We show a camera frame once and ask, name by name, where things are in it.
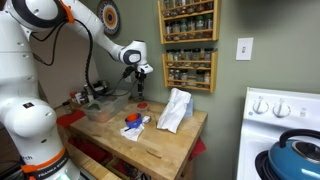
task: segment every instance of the crumpled tissue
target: crumpled tissue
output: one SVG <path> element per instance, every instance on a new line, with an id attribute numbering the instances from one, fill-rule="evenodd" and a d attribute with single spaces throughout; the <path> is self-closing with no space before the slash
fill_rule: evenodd
<path id="1" fill-rule="evenodd" d="M 120 134 L 131 141 L 137 141 L 139 138 L 139 135 L 143 130 L 144 130 L 144 123 L 140 124 L 138 128 L 130 129 L 129 127 L 124 127 L 120 129 Z"/>
<path id="2" fill-rule="evenodd" d="M 159 118 L 157 128 L 168 129 L 169 131 L 176 133 L 177 128 L 186 113 L 190 99 L 190 93 L 173 88 L 171 90 L 169 103 Z"/>

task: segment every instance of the kettle handle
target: kettle handle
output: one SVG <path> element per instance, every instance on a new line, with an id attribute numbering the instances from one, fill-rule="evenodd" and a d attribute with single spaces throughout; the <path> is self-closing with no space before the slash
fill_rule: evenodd
<path id="1" fill-rule="evenodd" d="M 280 148 L 286 147 L 286 142 L 289 138 L 293 136 L 309 136 L 320 139 L 320 132 L 310 129 L 293 129 L 284 132 L 279 139 Z"/>

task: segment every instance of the white stove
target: white stove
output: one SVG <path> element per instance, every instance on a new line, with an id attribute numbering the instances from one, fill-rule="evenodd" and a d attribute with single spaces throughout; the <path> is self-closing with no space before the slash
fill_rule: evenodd
<path id="1" fill-rule="evenodd" d="M 260 180 L 255 158 L 289 129 L 320 131 L 320 95 L 248 88 L 241 129 L 237 180 Z M 295 139 L 320 145 L 308 137 Z"/>

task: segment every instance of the floor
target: floor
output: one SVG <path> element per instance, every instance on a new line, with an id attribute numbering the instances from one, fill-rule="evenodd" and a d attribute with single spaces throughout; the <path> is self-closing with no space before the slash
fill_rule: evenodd
<path id="1" fill-rule="evenodd" d="M 7 130 L 0 125 L 0 173 L 15 165 L 8 161 L 18 161 L 19 153 Z"/>

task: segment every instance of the spice rack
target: spice rack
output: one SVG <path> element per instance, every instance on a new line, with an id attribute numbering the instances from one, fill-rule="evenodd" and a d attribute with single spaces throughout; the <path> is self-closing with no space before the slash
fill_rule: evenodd
<path id="1" fill-rule="evenodd" d="M 206 3 L 213 3 L 213 9 L 211 10 L 204 10 L 202 12 L 193 12 L 190 14 L 183 14 L 183 15 L 177 15 L 174 17 L 165 17 L 164 13 L 167 11 L 174 11 L 181 8 L 188 8 L 190 6 L 197 6 L 201 4 Z M 187 4 L 184 6 L 177 6 L 174 8 L 166 8 L 165 3 L 163 1 L 158 1 L 158 13 L 159 13 L 159 27 L 160 27 L 160 39 L 161 44 L 171 44 L 171 43 L 182 43 L 182 42 L 202 42 L 202 41 L 216 41 L 219 39 L 219 19 L 220 19 L 220 4 L 219 0 L 202 0 L 200 2 Z M 186 31 L 186 32 L 180 32 L 180 33 L 170 33 L 167 34 L 165 30 L 165 24 L 167 22 L 173 22 L 176 20 L 180 20 L 182 18 L 189 18 L 189 17 L 196 17 L 199 15 L 206 15 L 206 14 L 212 14 L 212 23 L 213 28 L 212 29 L 205 29 L 205 30 L 195 30 L 195 31 Z M 179 39 L 179 40 L 167 40 L 167 37 L 173 37 L 175 36 L 183 36 L 185 33 L 189 34 L 196 34 L 196 33 L 206 33 L 209 34 L 211 37 L 201 37 L 201 38 L 193 38 L 193 39 Z"/>
<path id="2" fill-rule="evenodd" d="M 168 61 L 167 60 L 167 55 L 166 53 L 162 54 L 162 65 L 163 65 L 163 75 L 164 75 L 164 84 L 165 87 L 176 87 L 176 88 L 185 88 L 185 89 L 194 89 L 194 90 L 202 90 L 202 91 L 209 91 L 210 93 L 213 93 L 216 87 L 216 74 L 217 74 L 217 58 L 218 58 L 218 52 L 212 52 L 211 53 L 211 61 L 205 61 L 205 60 L 178 60 L 178 61 Z M 184 63 L 184 62 L 189 62 L 189 63 L 197 63 L 197 64 L 206 64 L 206 63 L 211 63 L 211 66 L 206 68 L 206 67 L 198 67 L 195 68 L 193 66 L 169 66 L 168 63 Z M 196 70 L 205 70 L 205 71 L 210 71 L 210 83 L 205 83 L 205 82 L 192 82 L 195 84 L 201 84 L 204 85 L 205 87 L 197 87 L 197 86 L 190 86 L 189 84 L 191 83 L 190 81 L 184 81 L 184 80 L 170 80 L 169 79 L 169 70 L 170 69 L 188 69 L 192 71 Z M 170 84 L 170 82 L 178 82 L 178 83 L 186 83 L 188 85 L 182 86 L 182 85 L 176 85 L 176 84 Z"/>

